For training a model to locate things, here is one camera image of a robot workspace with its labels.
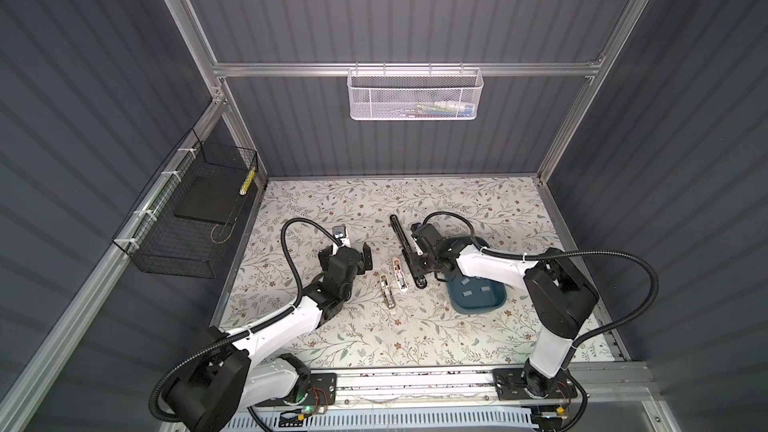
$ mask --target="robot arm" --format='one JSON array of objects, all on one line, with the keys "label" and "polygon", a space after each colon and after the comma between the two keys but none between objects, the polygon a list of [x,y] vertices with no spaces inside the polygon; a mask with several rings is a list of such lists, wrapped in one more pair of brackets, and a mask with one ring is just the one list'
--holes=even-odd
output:
[{"label": "robot arm", "polygon": [[310,369],[301,360],[282,354],[269,363],[261,362],[335,317],[350,298],[355,276],[372,268],[367,245],[361,254],[349,247],[346,231],[334,228],[334,235],[342,245],[321,251],[323,273],[301,289],[298,305],[289,304],[240,328],[208,328],[196,350],[247,335],[190,361],[164,386],[162,398],[192,432],[221,430],[237,410],[264,400],[284,398],[295,403],[306,395]]},{"label": "robot arm", "polygon": [[521,385],[533,396],[550,394],[568,368],[573,340],[600,299],[589,280],[568,258],[530,262],[493,257],[478,250],[470,237],[444,238],[431,224],[414,227],[412,236],[422,254],[408,263],[421,272],[488,278],[530,295],[542,331]]}]

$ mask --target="white wire mesh basket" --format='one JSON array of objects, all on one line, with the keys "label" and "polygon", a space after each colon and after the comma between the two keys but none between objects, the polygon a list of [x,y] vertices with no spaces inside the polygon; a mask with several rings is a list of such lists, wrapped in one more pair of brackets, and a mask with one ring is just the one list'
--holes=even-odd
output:
[{"label": "white wire mesh basket", "polygon": [[350,69],[350,116],[354,120],[473,120],[482,75],[479,69]]}]

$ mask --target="zip tie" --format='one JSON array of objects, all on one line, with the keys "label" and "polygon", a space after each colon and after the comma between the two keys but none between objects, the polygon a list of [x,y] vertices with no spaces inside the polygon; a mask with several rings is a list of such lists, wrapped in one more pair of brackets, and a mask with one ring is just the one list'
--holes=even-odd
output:
[{"label": "zip tie", "polygon": [[161,176],[166,176],[168,174],[171,174],[171,175],[175,176],[176,178],[178,178],[179,179],[179,183],[181,183],[181,177],[179,176],[179,171],[178,170],[169,170],[169,171],[166,171],[166,172],[160,172]]},{"label": "zip tie", "polygon": [[177,149],[177,150],[186,150],[187,152],[192,154],[192,158],[197,158],[197,149]]},{"label": "zip tie", "polygon": [[139,248],[139,240],[136,238],[115,238],[112,239],[112,242],[127,242],[128,244],[135,245],[136,248]]},{"label": "zip tie", "polygon": [[133,214],[135,214],[135,215],[137,215],[139,217],[143,216],[144,214],[148,214],[150,217],[152,217],[152,220],[157,222],[158,221],[158,216],[156,216],[154,212],[155,212],[154,210],[152,210],[151,208],[148,208],[148,209],[145,209],[145,210],[134,210]]}]

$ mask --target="floral tablecloth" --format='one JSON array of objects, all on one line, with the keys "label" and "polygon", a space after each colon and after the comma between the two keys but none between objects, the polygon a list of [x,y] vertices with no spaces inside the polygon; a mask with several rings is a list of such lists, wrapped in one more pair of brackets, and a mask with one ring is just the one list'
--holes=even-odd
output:
[{"label": "floral tablecloth", "polygon": [[[397,306],[383,303],[379,274],[390,277],[399,256],[389,215],[403,228],[436,210],[457,212],[475,224],[491,247],[540,253],[560,247],[531,178],[417,178],[271,182],[240,266],[223,327],[252,322],[293,300],[296,286],[280,249],[285,220],[302,216],[332,226],[346,224],[352,246],[368,242],[374,268],[355,280],[352,299],[330,322],[285,347],[314,368],[521,363],[533,350],[541,323],[530,298],[507,287],[507,301],[485,314],[454,311],[445,284],[431,277],[417,289],[404,264],[408,292],[393,287]],[[443,235],[465,235],[464,225],[435,217]],[[317,253],[330,241],[312,227],[287,233],[304,284],[320,272]],[[598,326],[594,316],[583,331]],[[603,336],[587,341],[575,361],[613,360]]]}]

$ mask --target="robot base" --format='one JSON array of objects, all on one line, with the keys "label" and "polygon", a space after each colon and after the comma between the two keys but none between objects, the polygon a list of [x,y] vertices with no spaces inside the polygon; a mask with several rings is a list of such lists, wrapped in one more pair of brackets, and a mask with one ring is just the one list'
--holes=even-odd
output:
[{"label": "robot base", "polygon": [[562,390],[562,394],[556,388],[545,397],[534,397],[528,392],[527,383],[523,377],[523,369],[523,365],[519,367],[493,369],[493,382],[499,400],[557,400],[562,399],[563,394],[565,397],[573,399],[578,395],[576,387],[570,380],[566,379],[565,373],[561,370],[554,379],[557,382],[561,382],[562,384],[566,385],[565,390],[562,386],[559,386],[559,389]]},{"label": "robot base", "polygon": [[[306,399],[301,405],[315,405],[315,395],[312,388],[317,389],[320,394],[320,405],[333,405],[336,402],[336,374],[311,374],[310,388],[307,391]],[[269,399],[259,402],[255,407],[285,407],[283,399]]]}]

